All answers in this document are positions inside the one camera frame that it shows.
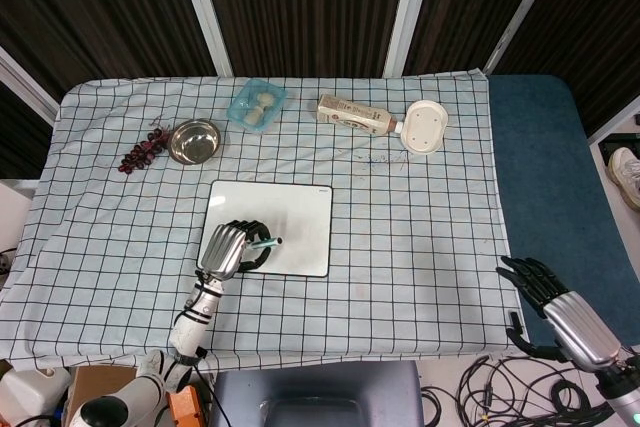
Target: white machine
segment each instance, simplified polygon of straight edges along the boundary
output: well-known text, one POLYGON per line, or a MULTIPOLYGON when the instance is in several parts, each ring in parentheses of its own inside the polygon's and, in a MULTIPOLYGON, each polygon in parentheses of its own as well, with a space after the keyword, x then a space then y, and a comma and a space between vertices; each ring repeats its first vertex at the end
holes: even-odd
MULTIPOLYGON (((191 369, 204 357, 200 347, 204 332, 223 294, 223 283, 238 271, 258 268, 271 247, 267 227, 257 221, 219 225, 202 258, 198 280, 178 314, 169 342, 175 352, 153 351, 138 368, 136 378, 112 395, 91 400, 74 415, 71 426, 129 427, 152 412, 165 391, 180 391, 191 369), (265 247, 254 261, 242 261, 249 245, 265 247)), ((598 389, 627 425, 640 424, 640 355, 621 360, 621 343, 595 311, 576 292, 570 292, 544 264, 534 259, 502 258, 512 270, 498 274, 512 282, 538 315, 554 330, 558 346, 536 347, 522 338, 516 327, 507 328, 514 344, 532 357, 572 361, 594 373, 598 389)))

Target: white lid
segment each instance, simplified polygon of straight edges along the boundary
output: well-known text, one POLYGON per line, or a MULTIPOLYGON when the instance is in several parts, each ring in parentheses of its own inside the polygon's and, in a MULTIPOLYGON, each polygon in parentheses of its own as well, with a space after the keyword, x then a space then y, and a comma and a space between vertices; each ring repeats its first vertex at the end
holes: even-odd
POLYGON ((401 129, 400 140, 413 154, 430 154, 442 146, 448 121, 447 111, 440 104, 431 100, 419 100, 409 106, 404 122, 398 122, 401 129))

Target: sneaker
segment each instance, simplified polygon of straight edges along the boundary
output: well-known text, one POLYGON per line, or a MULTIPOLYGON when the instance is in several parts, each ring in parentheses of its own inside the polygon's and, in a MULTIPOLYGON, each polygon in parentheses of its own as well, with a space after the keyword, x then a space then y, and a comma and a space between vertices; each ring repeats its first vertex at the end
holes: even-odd
POLYGON ((629 207, 640 211, 640 160, 631 150, 620 147, 609 159, 608 173, 629 207))

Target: grid tablecloth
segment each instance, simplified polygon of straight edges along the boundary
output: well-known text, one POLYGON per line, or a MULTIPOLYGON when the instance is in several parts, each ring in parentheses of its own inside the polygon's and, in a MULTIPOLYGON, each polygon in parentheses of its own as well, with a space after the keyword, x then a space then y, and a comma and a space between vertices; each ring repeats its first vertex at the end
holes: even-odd
POLYGON ((402 79, 267 79, 287 90, 263 135, 226 119, 242 78, 101 80, 64 98, 0 304, 0 358, 16 368, 132 364, 167 349, 191 291, 216 179, 331 185, 329 275, 245 273, 225 284, 208 369, 416 358, 508 346, 507 253, 488 82, 479 71, 402 79), (319 124, 322 94, 390 110, 440 102, 444 148, 319 124), (163 154, 117 171, 158 122, 212 119, 221 150, 196 166, 163 154))

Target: stainless steel bowl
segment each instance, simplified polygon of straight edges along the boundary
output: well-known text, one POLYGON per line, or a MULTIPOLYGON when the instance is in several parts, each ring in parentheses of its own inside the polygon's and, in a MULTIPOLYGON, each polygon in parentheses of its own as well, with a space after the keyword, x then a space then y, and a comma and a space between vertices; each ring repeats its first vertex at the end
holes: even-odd
POLYGON ((188 120, 171 134, 169 155, 185 165, 201 164, 220 147, 220 131, 206 119, 188 120))

